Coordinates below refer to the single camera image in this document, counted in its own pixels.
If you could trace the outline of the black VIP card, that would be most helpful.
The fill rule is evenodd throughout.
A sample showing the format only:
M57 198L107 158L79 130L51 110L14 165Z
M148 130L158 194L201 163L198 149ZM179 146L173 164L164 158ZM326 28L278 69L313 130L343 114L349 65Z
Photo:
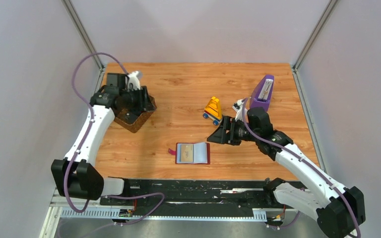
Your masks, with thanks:
M127 125L133 125L138 118L141 116L141 113L132 113L132 112L121 112L118 114L117 118Z

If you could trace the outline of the red leather card holder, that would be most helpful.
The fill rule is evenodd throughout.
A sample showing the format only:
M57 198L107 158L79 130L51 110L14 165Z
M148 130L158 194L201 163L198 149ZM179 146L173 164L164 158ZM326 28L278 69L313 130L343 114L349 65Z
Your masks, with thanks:
M175 156L176 164L210 164L210 144L199 143L177 143L175 149L168 149L170 155Z

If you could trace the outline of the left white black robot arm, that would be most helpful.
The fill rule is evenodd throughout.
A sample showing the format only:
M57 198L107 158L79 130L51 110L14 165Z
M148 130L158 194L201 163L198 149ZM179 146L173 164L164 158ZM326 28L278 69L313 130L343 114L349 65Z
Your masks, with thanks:
M156 110L154 97L140 83L142 73L108 73L106 84L90 99L83 127L62 160L54 160L51 172L61 196L97 200L120 195L126 179L104 178L95 169L97 152L111 123L138 132Z

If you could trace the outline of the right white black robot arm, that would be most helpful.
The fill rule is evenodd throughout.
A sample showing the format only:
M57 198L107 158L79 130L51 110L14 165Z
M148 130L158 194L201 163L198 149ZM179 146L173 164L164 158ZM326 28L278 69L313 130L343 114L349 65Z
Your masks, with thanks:
M329 238L361 237L359 226L366 218L363 193L321 170L289 136L273 128L263 108L251 108L242 113L241 119L224 117L207 141L235 146L242 141L255 142L260 152L289 170L309 190L302 191L276 178L265 190L271 191L278 203L315 220Z

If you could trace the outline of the brown woven divided basket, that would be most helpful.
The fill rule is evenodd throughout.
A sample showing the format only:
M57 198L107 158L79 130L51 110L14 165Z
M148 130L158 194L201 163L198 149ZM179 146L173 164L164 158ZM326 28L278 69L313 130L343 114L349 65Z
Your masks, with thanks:
M114 122L128 131L136 133L148 121L154 112L155 111L139 112L136 109L121 107L121 110L118 113L115 113Z

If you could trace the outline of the yellow toy truck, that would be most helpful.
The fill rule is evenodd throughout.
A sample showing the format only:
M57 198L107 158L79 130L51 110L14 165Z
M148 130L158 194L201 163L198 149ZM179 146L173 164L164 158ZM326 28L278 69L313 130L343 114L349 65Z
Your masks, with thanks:
M223 114L219 98L213 96L204 108L203 117L212 119L214 125L219 125L223 120Z

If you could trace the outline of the purple metronome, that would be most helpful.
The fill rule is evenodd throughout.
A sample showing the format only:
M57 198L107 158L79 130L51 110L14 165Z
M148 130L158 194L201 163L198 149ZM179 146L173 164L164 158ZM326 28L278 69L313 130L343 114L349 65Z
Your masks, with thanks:
M251 94L250 109L261 107L267 112L271 103L273 86L274 76L265 75Z

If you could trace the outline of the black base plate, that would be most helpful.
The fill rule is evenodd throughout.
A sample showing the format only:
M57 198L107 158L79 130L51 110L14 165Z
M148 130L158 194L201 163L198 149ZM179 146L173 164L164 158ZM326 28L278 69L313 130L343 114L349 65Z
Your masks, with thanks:
M130 179L124 197L102 198L101 205L131 206L134 215L144 215L165 195L163 203L152 213L165 216L249 216L254 209L264 209L272 216L293 211L265 192L263 180L171 180Z

